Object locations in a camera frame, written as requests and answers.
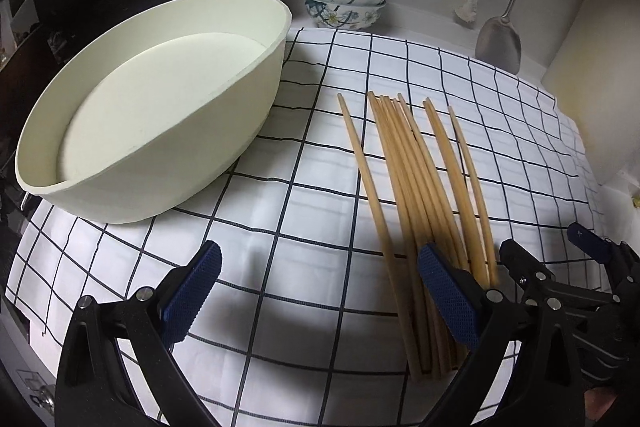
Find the metal spatula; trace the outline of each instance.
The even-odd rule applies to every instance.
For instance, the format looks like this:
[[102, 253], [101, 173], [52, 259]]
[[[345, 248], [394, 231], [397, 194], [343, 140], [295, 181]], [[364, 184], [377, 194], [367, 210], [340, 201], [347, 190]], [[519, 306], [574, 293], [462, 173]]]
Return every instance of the metal spatula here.
[[520, 36], [509, 19], [515, 2], [516, 0], [509, 0], [503, 15], [491, 17], [484, 23], [476, 42], [476, 58], [501, 70], [518, 74], [522, 47]]

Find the spatula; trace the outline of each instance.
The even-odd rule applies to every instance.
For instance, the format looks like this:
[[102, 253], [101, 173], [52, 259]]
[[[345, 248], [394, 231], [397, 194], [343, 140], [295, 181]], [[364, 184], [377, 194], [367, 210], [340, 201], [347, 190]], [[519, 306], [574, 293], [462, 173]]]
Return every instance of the spatula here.
[[516, 0], [509, 0], [503, 15], [491, 17], [484, 23], [476, 42], [476, 58], [501, 70], [518, 74], [522, 46], [520, 36], [510, 21], [515, 2]]

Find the checkered tablecloth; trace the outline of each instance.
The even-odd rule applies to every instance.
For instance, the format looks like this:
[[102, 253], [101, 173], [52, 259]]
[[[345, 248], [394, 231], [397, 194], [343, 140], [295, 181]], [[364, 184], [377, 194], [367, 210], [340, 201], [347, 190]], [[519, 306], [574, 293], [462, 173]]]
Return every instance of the checkered tablecloth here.
[[[338, 93], [361, 133], [398, 252], [398, 215], [368, 90], [401, 92], [412, 104], [449, 193], [422, 100], [433, 100], [451, 139], [452, 105], [496, 244], [513, 237], [561, 282], [606, 285], [598, 265], [566, 238], [576, 220], [604, 230], [577, 128], [551, 95], [414, 42], [318, 29], [292, 30], [287, 41], [280, 90], [260, 134], [191, 200], [132, 225], [92, 223], [43, 201], [26, 223], [7, 294], [31, 320], [31, 343], [54, 373], [81, 295], [128, 298], [212, 239], [222, 247], [220, 279], [173, 354], [223, 426], [419, 423], [448, 382], [408, 379]], [[513, 296], [513, 282], [501, 277]], [[145, 410], [160, 417], [130, 345], [122, 349]], [[505, 354], [481, 415], [495, 410], [516, 351], [511, 345]]]

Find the bundle of chopsticks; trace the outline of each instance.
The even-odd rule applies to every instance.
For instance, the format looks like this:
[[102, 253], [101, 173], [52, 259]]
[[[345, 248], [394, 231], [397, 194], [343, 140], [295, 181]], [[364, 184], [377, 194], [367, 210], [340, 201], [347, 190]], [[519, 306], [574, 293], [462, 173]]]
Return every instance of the bundle of chopsticks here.
[[410, 291], [404, 288], [396, 252], [360, 145], [360, 138], [343, 97], [338, 95], [396, 299], [410, 375], [412, 380], [416, 381], [423, 374], [431, 374], [433, 378], [439, 379], [451, 369], [460, 367], [466, 357], [466, 349], [455, 343], [422, 284], [417, 269], [417, 253], [423, 245], [435, 242], [454, 267], [471, 272], [483, 288], [497, 285], [494, 240], [480, 182], [458, 119], [449, 107], [449, 116], [476, 203], [474, 209], [462, 168], [449, 137], [433, 103], [429, 99], [425, 100], [424, 109], [449, 175], [460, 215], [461, 237], [449, 198], [411, 108], [401, 94], [398, 94], [396, 100], [388, 96], [376, 97], [373, 92], [369, 92], [367, 100], [376, 121], [396, 200], [404, 254], [408, 264]]

